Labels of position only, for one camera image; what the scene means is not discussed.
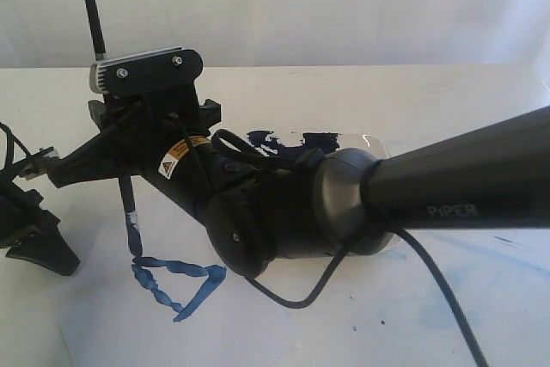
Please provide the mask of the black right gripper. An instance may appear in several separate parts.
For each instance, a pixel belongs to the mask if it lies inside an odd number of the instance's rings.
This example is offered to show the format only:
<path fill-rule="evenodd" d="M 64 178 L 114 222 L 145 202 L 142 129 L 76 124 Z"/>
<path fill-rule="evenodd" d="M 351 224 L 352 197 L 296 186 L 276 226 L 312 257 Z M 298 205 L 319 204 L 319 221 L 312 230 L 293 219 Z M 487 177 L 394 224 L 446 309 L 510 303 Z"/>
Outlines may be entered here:
<path fill-rule="evenodd" d="M 98 134 L 46 163 L 55 187 L 137 175 L 198 221 L 222 188 L 223 159 L 210 141 L 221 104 L 196 95 L 89 102 Z"/>

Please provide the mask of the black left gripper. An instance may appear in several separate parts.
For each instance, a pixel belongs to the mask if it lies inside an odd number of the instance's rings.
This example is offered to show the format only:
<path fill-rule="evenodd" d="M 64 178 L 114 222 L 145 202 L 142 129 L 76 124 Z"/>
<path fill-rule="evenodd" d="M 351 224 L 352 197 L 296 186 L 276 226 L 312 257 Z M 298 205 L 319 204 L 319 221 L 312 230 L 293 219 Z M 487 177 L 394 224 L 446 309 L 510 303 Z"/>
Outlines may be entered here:
<path fill-rule="evenodd" d="M 58 230 L 58 219 L 40 207 L 34 189 L 1 186 L 1 246 L 7 258 L 24 260 L 55 273 L 74 273 L 79 258 Z"/>

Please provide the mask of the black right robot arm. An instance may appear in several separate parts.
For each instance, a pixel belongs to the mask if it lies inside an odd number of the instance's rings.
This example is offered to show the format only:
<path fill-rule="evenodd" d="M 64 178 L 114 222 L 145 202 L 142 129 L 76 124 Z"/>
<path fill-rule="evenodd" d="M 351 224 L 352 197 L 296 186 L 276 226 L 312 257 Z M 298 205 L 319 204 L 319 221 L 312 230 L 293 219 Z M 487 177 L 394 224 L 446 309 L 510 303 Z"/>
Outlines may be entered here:
<path fill-rule="evenodd" d="M 233 272 L 276 258 L 375 254 L 404 229 L 546 228 L 549 111 L 378 159 L 359 149 L 264 156 L 193 90 L 91 101 L 100 133 L 52 163 L 57 187 L 139 175 L 205 226 Z"/>

